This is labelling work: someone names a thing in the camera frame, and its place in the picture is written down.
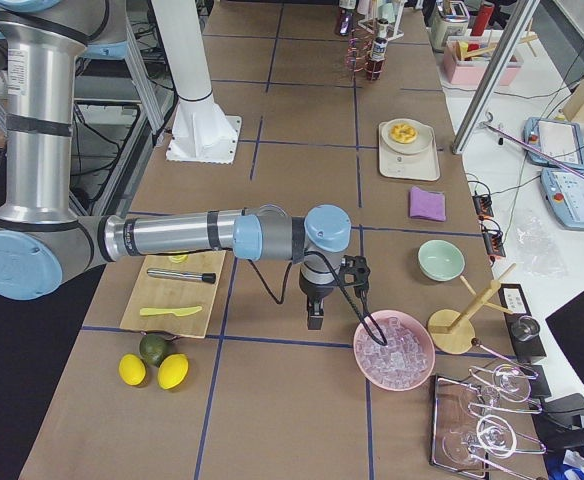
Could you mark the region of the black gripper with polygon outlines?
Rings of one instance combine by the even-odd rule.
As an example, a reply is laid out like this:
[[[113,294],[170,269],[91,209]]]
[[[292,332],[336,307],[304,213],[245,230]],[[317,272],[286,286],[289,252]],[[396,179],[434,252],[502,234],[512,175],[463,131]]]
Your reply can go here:
[[[323,259],[305,258],[301,265],[299,286],[307,297],[307,328],[321,330],[324,319],[323,298],[336,288],[334,275]]]

